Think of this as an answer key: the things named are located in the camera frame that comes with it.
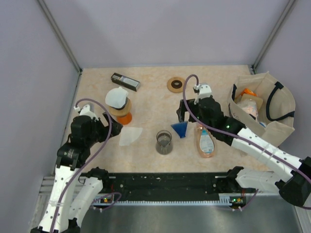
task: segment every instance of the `white paper coffee filter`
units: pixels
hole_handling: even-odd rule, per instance
[[[129,146],[139,138],[141,132],[142,128],[123,127],[121,130],[119,146]]]

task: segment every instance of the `small black box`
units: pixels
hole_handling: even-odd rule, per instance
[[[136,81],[134,79],[131,79],[129,77],[126,77],[124,75],[120,75],[120,74],[117,74],[117,73],[114,73],[112,76],[111,76],[111,81],[113,83],[116,83],[120,86],[124,86],[132,91],[137,91],[140,87],[140,82],[139,81]]]

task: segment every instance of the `orange liquid bottle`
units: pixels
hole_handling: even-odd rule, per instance
[[[202,158],[209,158],[216,153],[216,140],[211,133],[202,125],[197,124],[195,130],[195,141],[199,154]]]

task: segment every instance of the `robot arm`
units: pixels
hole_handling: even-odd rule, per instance
[[[206,83],[195,85],[193,89],[198,96],[196,99],[187,100],[188,107],[201,122],[216,129],[210,131],[212,135],[217,140],[248,153],[272,170],[271,172],[259,172],[236,167],[233,169],[233,175],[237,183],[242,188],[278,192],[287,202],[295,206],[303,206],[311,193],[311,184],[274,156],[289,163],[309,178],[311,178],[311,158],[301,160],[287,154],[255,135],[243,123],[232,117],[224,116],[220,104],[213,99],[211,89]],[[179,122],[184,121],[186,111],[185,103],[181,100],[177,110]],[[189,121],[196,122],[196,119],[190,115]]]
[[[80,168],[85,164],[90,155],[90,148],[97,142],[103,142],[108,135],[109,126],[104,126],[101,120],[94,114],[92,105],[87,104],[82,109],[75,108],[79,116],[73,119],[70,126],[71,134],[67,142],[58,150],[54,185],[45,214],[37,228],[31,233],[49,233],[53,225],[56,233],[78,233],[81,222],[95,196],[103,188],[105,171],[94,168],[88,173],[86,183],[72,202],[74,188],[81,173]],[[110,137],[120,133],[122,125],[112,120]],[[65,191],[61,203],[58,203],[61,193],[68,185],[69,180],[75,176]]]

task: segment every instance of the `canvas tote bag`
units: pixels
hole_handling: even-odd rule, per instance
[[[263,99],[258,112],[260,125],[248,113],[240,108],[234,99],[248,88]],[[294,111],[295,100],[289,89],[276,78],[267,73],[239,76],[232,86],[227,98],[229,113],[232,117],[245,124],[255,134],[265,141],[278,147],[295,130]]]

